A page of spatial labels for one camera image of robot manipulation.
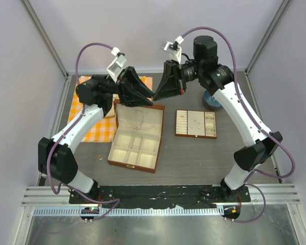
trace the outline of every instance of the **aluminum frame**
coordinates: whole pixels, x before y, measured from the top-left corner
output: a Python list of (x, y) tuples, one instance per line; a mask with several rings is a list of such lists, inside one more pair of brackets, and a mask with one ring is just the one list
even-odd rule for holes
[[(293, 184), (260, 184), (257, 185), (265, 195), (267, 204), (300, 204), (297, 191)], [(62, 186), (59, 195), (55, 195), (50, 186), (29, 186), (26, 189), (22, 200), (22, 207), (74, 207), (74, 206), (92, 206), (91, 204), (69, 204), (68, 187)], [(250, 203), (242, 205), (263, 204), (262, 196), (254, 187), (249, 186), (251, 197)], [(238, 205), (238, 203), (215, 203), (217, 205)]]
[(255, 53), (253, 54), (252, 59), (250, 60), (247, 69), (245, 70), (245, 72), (247, 74), (250, 73), (250, 71), (252, 70), (252, 68), (254, 67), (257, 59), (259, 58), (259, 56), (261, 55), (262, 51), (264, 50), (265, 46), (267, 45), (267, 43), (269, 42), (272, 34), (274, 33), (276, 27), (279, 25), (282, 17), (284, 16), (284, 14), (286, 13), (288, 7), (290, 6), (292, 0), (283, 0), (277, 10), (277, 12), (275, 13), (269, 27), (267, 28), (259, 46), (257, 47)]
[(59, 58), (59, 55), (57, 54), (56, 49), (54, 48), (53, 44), (51, 43), (42, 23), (40, 22), (39, 18), (37, 17), (37, 14), (35, 13), (31, 3), (29, 0), (20, 0), (21, 4), (23, 5), (25, 11), (29, 15), (32, 23), (34, 24), (36, 30), (38, 31), (39, 35), (41, 36), (43, 42), (45, 43), (46, 47), (48, 48), (50, 54), (54, 58), (56, 64), (58, 65), (61, 73), (65, 78), (68, 77), (68, 72), (66, 71), (62, 61)]

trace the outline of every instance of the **box compartment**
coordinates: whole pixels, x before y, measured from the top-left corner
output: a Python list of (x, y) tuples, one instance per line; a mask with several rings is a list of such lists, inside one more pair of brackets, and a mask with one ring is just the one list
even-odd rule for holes
[(164, 106), (125, 107), (115, 101), (117, 131), (108, 163), (155, 173), (161, 145)]

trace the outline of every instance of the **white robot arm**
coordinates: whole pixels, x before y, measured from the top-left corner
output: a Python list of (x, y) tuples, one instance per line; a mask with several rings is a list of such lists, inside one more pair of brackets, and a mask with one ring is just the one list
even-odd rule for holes
[(221, 181), (223, 195), (229, 198), (236, 197), (249, 174), (265, 162), (277, 148), (277, 144), (256, 127), (240, 100), (247, 105), (252, 117), (259, 122), (264, 131), (279, 142), (282, 141), (282, 136), (279, 132), (272, 133), (259, 119), (242, 95), (239, 86), (239, 90), (236, 90), (232, 71), (227, 66), (218, 64), (217, 43), (212, 37), (196, 37), (194, 59), (188, 59), (184, 64), (180, 64), (179, 57), (181, 53), (179, 44), (182, 41), (183, 38), (178, 37), (174, 43), (166, 42), (162, 48), (170, 54), (171, 60), (164, 63), (163, 77), (153, 100), (182, 95), (186, 91), (186, 83), (198, 79), (200, 85), (222, 105), (238, 128), (245, 144), (244, 148), (234, 153), (236, 163)]
[(83, 109), (58, 134), (51, 139), (42, 138), (38, 144), (38, 168), (52, 178), (67, 184), (96, 200), (97, 182), (84, 175), (73, 156), (87, 132), (112, 108), (113, 94), (118, 94), (121, 104), (128, 107), (150, 106), (153, 92), (148, 89), (131, 66), (123, 69), (125, 59), (118, 55), (108, 67), (108, 76), (93, 75), (76, 87)]

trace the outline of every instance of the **cable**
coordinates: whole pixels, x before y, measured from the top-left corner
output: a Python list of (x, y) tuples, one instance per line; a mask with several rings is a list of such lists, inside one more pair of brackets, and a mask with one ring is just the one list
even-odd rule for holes
[(185, 56), (185, 57), (187, 58), (187, 60), (190, 60), (190, 59), (189, 59), (189, 56), (186, 55), (185, 53), (182, 53), (182, 55)]
[(241, 206), (242, 206), (242, 202), (241, 202), (241, 197), (240, 197), (240, 195), (238, 195), (238, 199), (239, 199), (239, 209), (240, 209)]
[[(94, 43), (90, 43), (88, 45), (85, 45), (79, 52), (78, 56), (77, 56), (77, 59), (76, 59), (76, 65), (75, 65), (75, 74), (76, 74), (76, 81), (77, 81), (77, 84), (79, 84), (79, 76), (78, 76), (78, 64), (79, 64), (79, 60), (81, 58), (81, 55), (83, 53), (83, 51), (90, 47), (90, 46), (93, 46), (93, 45), (99, 45), (99, 46), (103, 46), (103, 47), (107, 47), (109, 49), (113, 49), (111, 46), (107, 45), (107, 44), (104, 44), (104, 43), (100, 43), (100, 42), (94, 42)], [(76, 119), (76, 121), (58, 138), (58, 140), (54, 143), (54, 145), (52, 146), (50, 152), (49, 152), (49, 155), (47, 157), (47, 161), (46, 161), (46, 172), (47, 172), (47, 178), (49, 180), (49, 183), (50, 183), (50, 187), (51, 187), (51, 190), (53, 191), (54, 194), (59, 194), (60, 192), (60, 189), (61, 189), (61, 185), (62, 183), (60, 183), (58, 185), (58, 190), (55, 189), (55, 186), (53, 184), (53, 181), (52, 181), (52, 177), (51, 177), (51, 171), (50, 171), (50, 164), (51, 164), (51, 158), (52, 158), (52, 155), (57, 147), (57, 145), (59, 144), (59, 142), (64, 138), (66, 137), (66, 135), (68, 134), (68, 132), (82, 119), (83, 115), (84, 115), (84, 112), (85, 112), (85, 105), (83, 104), (83, 109), (82, 109), (82, 112), (80, 114), (80, 116)], [(74, 191), (76, 191), (79, 195), (81, 195), (82, 197), (84, 197), (85, 199), (87, 199), (88, 201), (90, 202), (94, 202), (94, 203), (97, 203), (97, 204), (108, 204), (108, 203), (114, 203), (115, 204), (112, 206), (112, 208), (110, 208), (105, 214), (93, 219), (94, 221), (96, 220), (99, 220), (103, 217), (105, 217), (108, 213), (110, 213), (112, 211), (112, 209), (114, 209), (120, 202), (120, 199), (113, 199), (113, 200), (110, 200), (110, 201), (97, 201), (97, 200), (93, 200), (91, 198), (89, 198), (88, 196), (86, 196), (84, 193), (82, 193), (80, 190), (77, 190), (67, 184), (65, 184), (67, 187), (71, 188), (71, 189), (74, 189)]]
[(263, 214), (265, 212), (265, 209), (266, 209), (266, 200), (265, 200), (265, 196), (264, 196), (263, 192), (256, 185), (247, 184), (247, 183), (246, 183), (246, 185), (252, 186), (252, 187), (256, 188), (260, 192), (260, 194), (262, 195), (262, 198), (263, 198), (263, 209), (262, 209), (262, 212), (259, 214), (259, 216), (255, 217), (253, 219), (250, 219), (250, 220), (245, 220), (244, 221), (244, 220), (235, 220), (235, 219), (231, 219), (231, 218), (226, 218), (228, 221), (235, 222), (235, 223), (246, 224), (246, 223), (251, 223), (251, 222), (257, 221), (260, 217), (263, 216)]
[(287, 177), (291, 176), (295, 172), (295, 169), (296, 169), (296, 163), (295, 163), (295, 160), (294, 160), (293, 156), (285, 148), (284, 145), (282, 145), (279, 141), (277, 141), (274, 137), (272, 137), (272, 135), (270, 135), (268, 132), (266, 132), (264, 129), (262, 129), (262, 127), (255, 120), (255, 118), (253, 117), (253, 115), (250, 113), (249, 109), (245, 105), (244, 101), (242, 100), (242, 97), (241, 97), (241, 94), (240, 94), (240, 91), (239, 91), (239, 86), (238, 86), (237, 66), (236, 66), (235, 54), (234, 54), (233, 48), (230, 45), (230, 42), (228, 41), (228, 39), (221, 32), (219, 32), (218, 30), (216, 30), (214, 28), (210, 28), (210, 27), (196, 27), (196, 28), (190, 29), (189, 31), (185, 32), (182, 35), (182, 38), (185, 38), (188, 34), (194, 32), (194, 31), (197, 31), (197, 30), (209, 30), (209, 31), (212, 31), (212, 32), (218, 34), (219, 36), (221, 36), (223, 38), (223, 40), (226, 42), (226, 44), (227, 44), (227, 46), (228, 46), (228, 48), (230, 50), (231, 58), (233, 60), (235, 89), (236, 89), (236, 93), (237, 93), (237, 96), (238, 96), (238, 99), (239, 99), (241, 105), (243, 106), (243, 108), (246, 111), (246, 113), (249, 116), (249, 118), (252, 120), (252, 122), (259, 129), (259, 131), (262, 132), (264, 135), (266, 135), (268, 138), (270, 138), (274, 143), (276, 143), (287, 154), (287, 156), (289, 157), (289, 159), (291, 161), (291, 170), (290, 170), (290, 172), (287, 173), (286, 175), (283, 175), (283, 176), (270, 175), (270, 174), (268, 174), (266, 172), (263, 172), (263, 171), (261, 171), (259, 169), (256, 169), (256, 171), (261, 173), (261, 174), (263, 174), (263, 175), (266, 175), (268, 177), (275, 178), (275, 179), (282, 179), (282, 178), (287, 178)]

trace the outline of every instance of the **white cable clip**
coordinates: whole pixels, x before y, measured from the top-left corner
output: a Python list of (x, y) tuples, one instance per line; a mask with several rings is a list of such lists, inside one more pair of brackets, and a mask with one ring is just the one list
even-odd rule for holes
[(120, 53), (120, 49), (118, 49), (117, 47), (114, 47), (114, 48), (111, 50), (111, 53), (113, 54), (113, 56), (117, 56), (117, 54)]
[(162, 43), (161, 45), (161, 49), (163, 49), (164, 51), (169, 53), (170, 56), (170, 60), (174, 60), (176, 62), (178, 62), (179, 64), (181, 63), (182, 60), (182, 47), (180, 47), (180, 45), (177, 46), (177, 49), (175, 49), (174, 44), (181, 44), (184, 41), (184, 39), (182, 38), (182, 36), (178, 36), (174, 43), (172, 42), (165, 42)]
[(182, 36), (177, 36), (177, 38), (174, 41), (177, 42), (178, 44), (181, 44), (184, 41), (184, 39)]

